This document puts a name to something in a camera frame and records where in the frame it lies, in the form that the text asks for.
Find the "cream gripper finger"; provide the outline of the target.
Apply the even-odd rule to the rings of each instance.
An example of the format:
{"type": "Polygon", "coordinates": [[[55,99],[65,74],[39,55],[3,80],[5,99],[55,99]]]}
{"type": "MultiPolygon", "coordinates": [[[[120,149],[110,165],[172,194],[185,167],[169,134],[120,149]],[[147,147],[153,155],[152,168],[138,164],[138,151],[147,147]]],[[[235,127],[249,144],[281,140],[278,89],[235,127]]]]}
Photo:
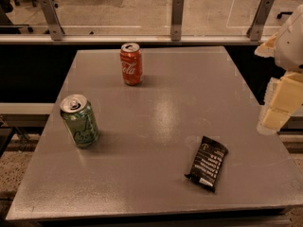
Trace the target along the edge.
{"type": "Polygon", "coordinates": [[[263,135],[278,132],[302,104],[302,74],[288,71],[280,79],[271,78],[259,113],[257,131],[263,135]]]}
{"type": "Polygon", "coordinates": [[[266,42],[259,45],[255,50],[255,54],[263,58],[273,57],[275,52],[276,36],[277,34],[275,33],[266,42]]]}

